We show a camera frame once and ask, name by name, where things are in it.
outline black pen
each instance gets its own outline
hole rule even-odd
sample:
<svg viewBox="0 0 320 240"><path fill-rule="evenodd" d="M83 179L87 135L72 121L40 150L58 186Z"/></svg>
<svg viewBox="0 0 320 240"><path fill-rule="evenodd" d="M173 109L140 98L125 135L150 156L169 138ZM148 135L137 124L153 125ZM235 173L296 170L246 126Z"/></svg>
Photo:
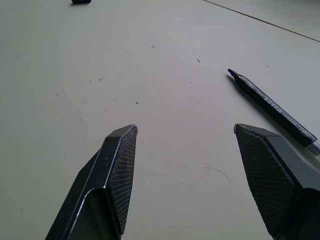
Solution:
<svg viewBox="0 0 320 240"><path fill-rule="evenodd" d="M248 78L228 69L236 84L286 129L306 150L320 158L320 141Z"/></svg>

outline textured grip pattern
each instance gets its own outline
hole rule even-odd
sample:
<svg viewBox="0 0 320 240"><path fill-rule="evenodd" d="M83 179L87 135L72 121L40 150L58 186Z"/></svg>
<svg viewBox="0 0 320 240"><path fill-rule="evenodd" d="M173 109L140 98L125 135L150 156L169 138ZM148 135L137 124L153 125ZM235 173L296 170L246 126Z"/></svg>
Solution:
<svg viewBox="0 0 320 240"><path fill-rule="evenodd" d="M292 203L294 181L262 137L245 128L239 128L236 137L252 196L274 237Z"/></svg>
<svg viewBox="0 0 320 240"><path fill-rule="evenodd" d="M115 160L108 184L118 230L124 234L134 179L137 128L125 135Z"/></svg>

